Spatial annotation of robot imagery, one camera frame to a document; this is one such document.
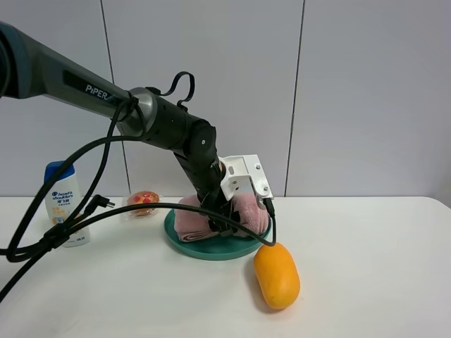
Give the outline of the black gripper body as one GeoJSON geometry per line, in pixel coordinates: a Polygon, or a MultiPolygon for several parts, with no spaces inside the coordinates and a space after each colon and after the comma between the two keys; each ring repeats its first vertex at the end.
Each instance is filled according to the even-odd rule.
{"type": "MultiPolygon", "coordinates": [[[[201,208],[223,215],[237,223],[240,222],[239,212],[234,209],[232,201],[226,200],[219,185],[210,187],[195,186],[195,189],[201,208]]],[[[208,224],[212,232],[217,232],[222,237],[237,234],[238,231],[236,227],[232,227],[230,224],[217,218],[211,218],[210,215],[208,215],[208,224]]]]}

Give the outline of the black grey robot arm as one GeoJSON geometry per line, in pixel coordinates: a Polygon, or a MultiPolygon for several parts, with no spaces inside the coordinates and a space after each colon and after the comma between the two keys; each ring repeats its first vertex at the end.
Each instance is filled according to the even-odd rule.
{"type": "Polygon", "coordinates": [[[121,89],[6,23],[1,24],[1,48],[7,97],[47,96],[107,118],[117,113],[122,136],[172,151],[201,205],[238,220],[220,191],[226,170],[217,156],[216,129],[189,114],[183,100],[172,104],[153,87],[121,89]]]}

